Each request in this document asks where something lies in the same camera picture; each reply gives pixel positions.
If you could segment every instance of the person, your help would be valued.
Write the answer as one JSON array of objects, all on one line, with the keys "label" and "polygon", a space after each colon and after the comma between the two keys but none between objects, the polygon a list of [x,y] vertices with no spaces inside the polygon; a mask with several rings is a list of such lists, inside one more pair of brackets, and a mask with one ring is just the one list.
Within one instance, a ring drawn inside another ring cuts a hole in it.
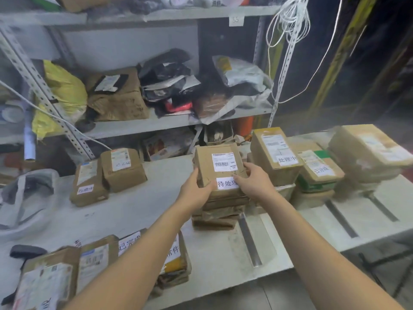
[{"label": "person", "polygon": [[[252,163],[245,163],[245,167],[250,176],[234,175],[235,181],[269,214],[317,310],[403,309],[323,239],[274,189],[261,167]],[[197,176],[195,169],[182,185],[175,203],[65,310],[142,309],[176,234],[216,188],[216,182],[199,188]]]}]

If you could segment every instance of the left hand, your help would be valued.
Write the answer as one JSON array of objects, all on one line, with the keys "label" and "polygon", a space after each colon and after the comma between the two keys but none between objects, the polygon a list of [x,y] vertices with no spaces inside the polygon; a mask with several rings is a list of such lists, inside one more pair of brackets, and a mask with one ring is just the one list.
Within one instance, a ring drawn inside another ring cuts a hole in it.
[{"label": "left hand", "polygon": [[198,168],[195,168],[179,191],[175,204],[185,210],[189,215],[195,210],[202,208],[207,202],[209,195],[216,189],[216,181],[211,181],[204,188],[197,184]]}]

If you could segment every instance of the left arm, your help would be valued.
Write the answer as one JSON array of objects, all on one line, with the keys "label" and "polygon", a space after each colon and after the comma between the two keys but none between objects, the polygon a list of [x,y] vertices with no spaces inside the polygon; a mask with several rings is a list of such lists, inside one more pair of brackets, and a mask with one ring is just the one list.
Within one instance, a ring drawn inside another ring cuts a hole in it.
[{"label": "left arm", "polygon": [[175,203],[65,310],[142,309],[180,228],[215,189],[216,182],[199,188],[197,176],[195,169],[182,185]]}]

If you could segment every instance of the white table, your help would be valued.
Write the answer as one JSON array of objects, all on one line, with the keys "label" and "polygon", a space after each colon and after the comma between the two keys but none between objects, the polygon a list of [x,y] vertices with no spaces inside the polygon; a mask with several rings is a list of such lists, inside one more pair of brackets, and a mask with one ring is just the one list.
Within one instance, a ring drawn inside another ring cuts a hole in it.
[{"label": "white table", "polygon": [[[35,236],[1,244],[0,298],[12,293],[18,284],[22,262],[8,256],[13,245],[36,245],[52,251],[72,245],[75,240],[86,244],[109,234],[123,237],[149,227],[176,199],[180,186],[192,171],[191,156],[144,163],[144,168],[148,182],[84,208],[77,208],[69,201],[73,177],[61,178],[57,189],[59,208],[47,228]],[[376,196],[400,221],[391,222],[365,198],[335,203],[359,234],[353,239],[325,206],[305,209],[301,214],[339,251],[413,229],[413,184],[399,176],[383,183]],[[145,308],[162,309],[292,268],[268,215],[249,217],[247,221],[263,266],[252,267],[238,226],[233,231],[200,232],[194,231],[188,221],[182,232],[193,267],[190,279],[167,289]]]}]

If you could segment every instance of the yellow plastic bag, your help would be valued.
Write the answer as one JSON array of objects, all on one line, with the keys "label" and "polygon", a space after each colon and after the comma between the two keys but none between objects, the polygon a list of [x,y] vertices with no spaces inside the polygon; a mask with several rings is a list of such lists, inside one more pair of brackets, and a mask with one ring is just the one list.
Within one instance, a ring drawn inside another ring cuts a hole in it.
[{"label": "yellow plastic bag", "polygon": [[[71,123],[74,124],[86,111],[88,94],[85,85],[79,78],[51,61],[44,60],[43,64],[46,83],[59,101],[58,105],[66,111]],[[41,104],[39,104],[39,108],[46,110]],[[63,132],[54,118],[39,110],[35,111],[31,128],[39,140]]]}]

